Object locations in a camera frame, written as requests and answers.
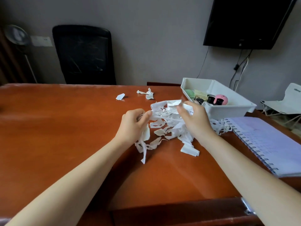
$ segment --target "chair backrest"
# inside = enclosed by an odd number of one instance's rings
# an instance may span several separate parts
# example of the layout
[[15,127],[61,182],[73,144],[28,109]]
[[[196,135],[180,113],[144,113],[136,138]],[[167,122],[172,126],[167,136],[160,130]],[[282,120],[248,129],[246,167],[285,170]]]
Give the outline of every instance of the chair backrest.
[[301,86],[296,83],[290,83],[285,90],[283,102],[286,106],[301,111]]
[[116,85],[111,33],[83,25],[52,29],[67,84]]

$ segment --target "pink ball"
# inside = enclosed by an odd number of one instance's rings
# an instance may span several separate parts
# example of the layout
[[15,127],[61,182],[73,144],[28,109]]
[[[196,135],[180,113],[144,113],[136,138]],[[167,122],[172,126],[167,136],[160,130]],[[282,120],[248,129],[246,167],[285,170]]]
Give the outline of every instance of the pink ball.
[[224,100],[223,103],[222,103],[222,105],[228,104],[228,98],[225,95],[222,95],[222,94],[218,94],[218,95],[215,96],[215,100],[213,102],[214,104],[216,103],[216,99],[218,99],[218,98]]

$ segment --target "tv screen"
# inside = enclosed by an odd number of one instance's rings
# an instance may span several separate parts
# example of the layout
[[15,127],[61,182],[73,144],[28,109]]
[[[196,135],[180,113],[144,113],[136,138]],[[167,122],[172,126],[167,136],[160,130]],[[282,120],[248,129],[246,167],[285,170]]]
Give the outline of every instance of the tv screen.
[[297,0],[214,0],[203,45],[272,49]]

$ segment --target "hand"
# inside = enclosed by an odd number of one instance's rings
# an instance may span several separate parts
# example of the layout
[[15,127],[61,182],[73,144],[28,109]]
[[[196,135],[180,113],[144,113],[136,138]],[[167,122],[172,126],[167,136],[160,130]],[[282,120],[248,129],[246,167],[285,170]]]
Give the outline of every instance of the hand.
[[200,144],[203,145],[206,140],[216,137],[205,108],[190,101],[184,103],[193,107],[193,115],[191,116],[181,105],[177,106],[177,111],[185,121],[187,129]]
[[129,148],[134,144],[141,136],[149,118],[152,116],[152,111],[145,112],[143,109],[129,110],[126,114],[122,115],[120,127],[116,133],[115,139],[121,141]]

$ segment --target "light switch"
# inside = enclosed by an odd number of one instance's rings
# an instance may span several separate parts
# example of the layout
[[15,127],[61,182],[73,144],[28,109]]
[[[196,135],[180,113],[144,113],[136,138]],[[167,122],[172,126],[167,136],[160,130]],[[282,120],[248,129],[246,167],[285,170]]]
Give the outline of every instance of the light switch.
[[52,47],[50,37],[31,35],[30,38],[32,45],[36,47]]

